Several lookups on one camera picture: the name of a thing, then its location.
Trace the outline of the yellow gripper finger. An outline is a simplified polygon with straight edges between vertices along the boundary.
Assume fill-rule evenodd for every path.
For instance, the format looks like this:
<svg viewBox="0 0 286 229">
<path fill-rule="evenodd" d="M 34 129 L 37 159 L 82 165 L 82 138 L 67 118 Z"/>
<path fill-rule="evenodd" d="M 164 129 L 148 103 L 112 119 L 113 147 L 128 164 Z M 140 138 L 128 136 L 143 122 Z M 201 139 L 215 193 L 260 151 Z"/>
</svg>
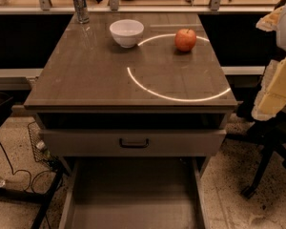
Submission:
<svg viewBox="0 0 286 229">
<path fill-rule="evenodd" d="M 260 18 L 255 27 L 262 31 L 276 31 L 284 7 L 281 6 Z"/>
<path fill-rule="evenodd" d="M 281 61 L 272 60 L 265 70 L 261 81 L 252 117 L 266 121 L 281 111 L 286 105 L 286 58 Z"/>
</svg>

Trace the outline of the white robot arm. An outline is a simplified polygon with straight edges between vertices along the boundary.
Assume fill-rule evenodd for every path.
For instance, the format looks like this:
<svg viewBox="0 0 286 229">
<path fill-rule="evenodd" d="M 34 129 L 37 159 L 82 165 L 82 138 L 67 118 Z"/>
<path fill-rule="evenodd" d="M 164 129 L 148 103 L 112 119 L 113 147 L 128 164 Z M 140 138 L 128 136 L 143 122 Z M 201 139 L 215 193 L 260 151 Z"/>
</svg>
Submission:
<svg viewBox="0 0 286 229">
<path fill-rule="evenodd" d="M 286 3 L 260 18 L 256 27 L 276 32 L 276 45 L 286 52 Z M 255 120 L 266 121 L 286 106 L 286 56 L 271 60 L 261 80 L 251 115 Z"/>
</svg>

